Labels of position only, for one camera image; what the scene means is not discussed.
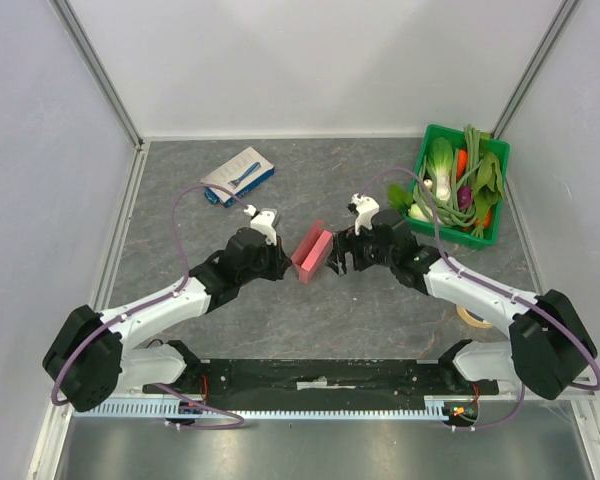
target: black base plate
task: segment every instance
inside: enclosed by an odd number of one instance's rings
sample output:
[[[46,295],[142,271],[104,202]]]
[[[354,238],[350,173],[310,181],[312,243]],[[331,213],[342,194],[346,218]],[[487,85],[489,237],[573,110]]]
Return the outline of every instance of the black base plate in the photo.
[[[228,410],[419,410],[425,395],[473,395],[471,384],[454,384],[437,363],[417,360],[230,360],[202,363],[172,385],[183,394],[202,393],[207,402]],[[297,382],[321,377],[348,389],[298,390]],[[494,381],[478,382],[481,395],[497,395]],[[145,385],[145,393],[162,393]]]

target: white wall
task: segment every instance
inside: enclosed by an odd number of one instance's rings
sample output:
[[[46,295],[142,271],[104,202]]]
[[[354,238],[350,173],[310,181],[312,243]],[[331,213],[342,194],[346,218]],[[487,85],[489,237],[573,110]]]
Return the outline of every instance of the white wall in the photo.
[[[49,2],[0,1],[0,479],[25,476],[42,358],[90,299],[131,159]]]
[[[560,0],[71,0],[144,136],[490,129]]]
[[[504,138],[541,282],[600,351],[600,0],[581,2]]]

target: red block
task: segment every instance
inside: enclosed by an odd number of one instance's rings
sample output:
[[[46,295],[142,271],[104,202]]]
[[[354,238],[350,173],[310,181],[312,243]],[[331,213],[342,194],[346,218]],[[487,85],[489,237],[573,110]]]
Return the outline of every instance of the red block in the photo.
[[[302,283],[309,283],[311,277],[331,253],[333,233],[322,228],[323,224],[322,220],[317,220],[291,255],[291,262],[296,267]]]

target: gray marble surface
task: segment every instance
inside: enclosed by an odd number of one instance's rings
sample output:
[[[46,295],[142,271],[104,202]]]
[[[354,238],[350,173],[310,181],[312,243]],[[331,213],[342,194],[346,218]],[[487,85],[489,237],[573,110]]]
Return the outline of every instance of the gray marble surface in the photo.
[[[289,256],[316,219],[339,230],[353,223],[351,195],[380,170],[413,167],[419,139],[226,140],[153,143],[136,200],[111,305],[136,300],[179,278],[184,270],[170,234],[170,210],[180,190],[253,146],[276,173],[245,200],[274,207]],[[370,194],[386,205],[386,178]],[[177,226],[192,265],[224,248],[248,218],[233,206],[210,205],[201,192],[183,199]],[[433,239],[420,236],[423,243]],[[503,209],[498,243],[482,251],[448,244],[451,255],[495,280],[532,289],[531,276],[511,210]],[[160,338],[183,340],[201,357],[233,358],[427,358],[435,359],[463,338],[495,341],[495,330],[465,324],[455,306],[409,290],[388,269],[370,268],[338,277],[320,270],[309,285],[289,269],[284,281],[258,280],[239,297]]]

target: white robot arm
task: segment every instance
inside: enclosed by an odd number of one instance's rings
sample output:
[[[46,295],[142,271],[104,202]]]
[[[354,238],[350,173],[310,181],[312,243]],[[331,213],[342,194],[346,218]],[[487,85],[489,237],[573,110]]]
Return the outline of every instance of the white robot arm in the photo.
[[[463,340],[441,358],[456,380],[518,379],[543,398],[555,399],[587,367],[588,361],[564,332],[549,324],[547,312],[575,336],[591,358],[597,350],[569,299],[555,290],[545,295],[514,289],[472,272],[438,249],[419,245],[408,223],[396,210],[380,210],[370,197],[354,195],[349,209],[354,226],[334,236],[328,265],[347,272],[346,254],[354,270],[372,265],[389,267],[404,286],[465,307],[489,321],[509,341],[479,343]]]
[[[94,312],[84,305],[67,318],[43,361],[55,380],[70,356],[89,335],[104,325],[69,366],[61,390],[78,411],[94,408],[114,390],[150,383],[173,383],[187,367],[181,342],[135,349],[165,329],[224,305],[251,280],[281,280],[291,261],[276,235],[275,210],[256,211],[249,227],[233,235],[189,274],[163,290],[121,307]]]

